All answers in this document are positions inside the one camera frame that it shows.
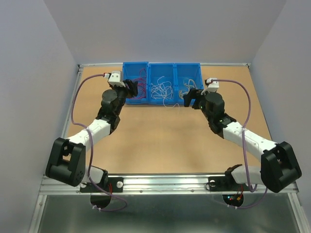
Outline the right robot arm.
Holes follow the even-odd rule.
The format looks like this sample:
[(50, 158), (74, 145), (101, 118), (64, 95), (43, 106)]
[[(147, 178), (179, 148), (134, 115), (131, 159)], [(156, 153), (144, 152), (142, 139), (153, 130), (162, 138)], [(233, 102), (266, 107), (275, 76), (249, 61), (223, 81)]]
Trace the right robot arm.
[(192, 88), (183, 99), (185, 107), (201, 110), (213, 133), (240, 146), (260, 162), (259, 167), (238, 164), (228, 168), (224, 176), (226, 188), (235, 189), (240, 184), (264, 185), (278, 193), (302, 176), (292, 146), (285, 141), (265, 139), (244, 128), (225, 113), (225, 102), (219, 93)]

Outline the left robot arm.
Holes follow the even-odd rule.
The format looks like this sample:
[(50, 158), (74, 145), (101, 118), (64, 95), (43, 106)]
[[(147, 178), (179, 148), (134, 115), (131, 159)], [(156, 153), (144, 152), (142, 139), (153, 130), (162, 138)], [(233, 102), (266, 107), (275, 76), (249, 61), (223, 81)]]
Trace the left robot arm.
[(94, 145), (111, 135), (120, 122), (120, 113), (126, 99), (138, 95), (138, 82), (126, 79), (109, 82), (110, 88), (102, 94), (101, 107), (89, 126), (69, 137), (57, 138), (52, 146), (45, 175), (51, 179), (76, 187), (91, 183), (97, 191), (108, 187), (104, 171), (86, 162), (86, 153), (94, 151)]

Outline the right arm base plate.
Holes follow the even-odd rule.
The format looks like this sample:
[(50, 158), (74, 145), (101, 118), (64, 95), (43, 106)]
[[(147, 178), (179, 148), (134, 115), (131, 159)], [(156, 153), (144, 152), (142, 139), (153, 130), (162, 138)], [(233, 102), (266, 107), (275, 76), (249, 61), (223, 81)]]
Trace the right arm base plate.
[(225, 176), (208, 177), (205, 189), (211, 192), (249, 191), (246, 184), (236, 183), (233, 178)]

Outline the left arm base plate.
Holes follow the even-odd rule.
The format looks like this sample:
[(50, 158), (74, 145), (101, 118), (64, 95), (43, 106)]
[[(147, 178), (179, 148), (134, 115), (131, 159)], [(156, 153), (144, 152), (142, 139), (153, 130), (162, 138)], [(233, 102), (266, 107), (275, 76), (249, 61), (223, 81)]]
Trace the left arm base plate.
[[(123, 177), (108, 177), (102, 178), (97, 186), (106, 192), (122, 193), (123, 192)], [(92, 183), (86, 183), (80, 187), (81, 193), (99, 193), (100, 189), (96, 188)]]

